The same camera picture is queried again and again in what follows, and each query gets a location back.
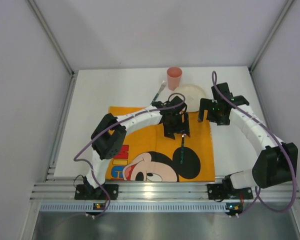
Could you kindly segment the spoon with teal handle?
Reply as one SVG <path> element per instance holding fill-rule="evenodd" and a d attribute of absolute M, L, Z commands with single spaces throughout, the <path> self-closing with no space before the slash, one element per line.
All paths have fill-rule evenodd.
<path fill-rule="evenodd" d="M 181 147 L 180 147 L 180 164 L 183 164 L 184 161 L 184 152 L 185 152 L 185 138 L 186 134 L 183 133 L 181 136 Z"/>

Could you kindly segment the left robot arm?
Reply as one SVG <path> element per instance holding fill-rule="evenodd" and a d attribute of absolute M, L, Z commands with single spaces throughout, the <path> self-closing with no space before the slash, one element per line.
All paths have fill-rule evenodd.
<path fill-rule="evenodd" d="M 92 160 L 87 160 L 90 170 L 84 184 L 90 191 L 100 188 L 106 181 L 106 172 L 122 149 L 125 138 L 143 128 L 163 125 L 163 135 L 175 139 L 175 134 L 190 134 L 186 97 L 173 93 L 165 102 L 155 101 L 148 107 L 125 115 L 106 114 L 91 135 L 85 147 L 92 147 Z"/>

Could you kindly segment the orange cartoon placemat cloth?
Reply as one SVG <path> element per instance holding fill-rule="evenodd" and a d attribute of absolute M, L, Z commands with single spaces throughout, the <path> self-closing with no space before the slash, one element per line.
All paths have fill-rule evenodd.
<path fill-rule="evenodd" d="M 141 182 L 213 182 L 215 164 L 210 123 L 189 113 L 190 136 L 164 137 L 162 124 L 145 127 L 125 137 L 120 152 L 110 161 L 107 180 Z"/>

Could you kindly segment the cream round plate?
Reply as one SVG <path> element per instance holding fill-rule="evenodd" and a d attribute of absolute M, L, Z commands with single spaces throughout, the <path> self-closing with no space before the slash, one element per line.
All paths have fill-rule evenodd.
<path fill-rule="evenodd" d="M 187 111 L 190 113 L 198 112 L 200 110 L 200 100 L 207 98 L 205 91 L 195 84 L 178 86 L 173 93 L 180 93 L 185 96 Z"/>

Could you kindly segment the fork with teal handle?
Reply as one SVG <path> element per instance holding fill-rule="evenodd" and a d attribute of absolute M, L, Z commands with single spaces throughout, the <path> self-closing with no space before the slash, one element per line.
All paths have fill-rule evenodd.
<path fill-rule="evenodd" d="M 155 94 L 154 98 L 152 99 L 152 101 L 150 103 L 151 105 L 157 100 L 157 98 L 159 97 L 159 95 L 161 94 L 161 92 L 165 89 L 165 87 L 166 87 L 166 81 L 163 80 L 162 83 L 161 83 L 161 85 L 160 85 L 159 90 L 157 91 L 157 93 Z"/>

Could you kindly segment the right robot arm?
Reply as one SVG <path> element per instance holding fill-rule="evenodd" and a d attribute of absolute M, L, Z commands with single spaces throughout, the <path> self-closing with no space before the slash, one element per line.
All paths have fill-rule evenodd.
<path fill-rule="evenodd" d="M 211 88 L 213 98 L 200 100 L 198 121 L 218 126 L 236 125 L 254 148 L 257 159 L 251 169 L 226 175 L 228 192 L 259 187 L 266 189 L 292 181 L 296 176 L 298 148 L 270 134 L 242 95 L 234 96 L 226 82 Z"/>

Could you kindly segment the pink plastic cup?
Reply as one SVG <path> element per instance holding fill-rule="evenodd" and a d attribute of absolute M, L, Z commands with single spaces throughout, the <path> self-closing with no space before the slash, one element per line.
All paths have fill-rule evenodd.
<path fill-rule="evenodd" d="M 167 69 L 167 85 L 168 89 L 174 91 L 180 84 L 183 71 L 181 68 L 173 66 Z"/>

